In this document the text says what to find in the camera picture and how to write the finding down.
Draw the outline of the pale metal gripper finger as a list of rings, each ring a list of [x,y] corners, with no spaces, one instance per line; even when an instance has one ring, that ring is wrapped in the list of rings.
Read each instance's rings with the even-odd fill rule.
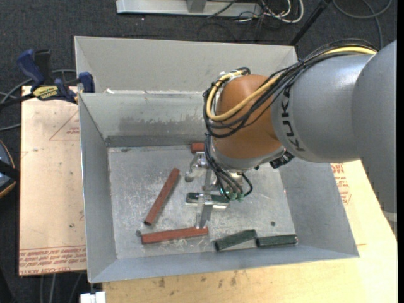
[[[205,201],[204,203],[200,204],[200,209],[198,212],[197,217],[197,227],[203,228],[205,227],[207,221],[210,220],[211,213],[213,211],[213,202],[212,201]]]
[[[197,177],[202,177],[208,169],[208,163],[204,152],[196,152],[191,160],[189,170],[186,172],[185,181],[192,182]]]

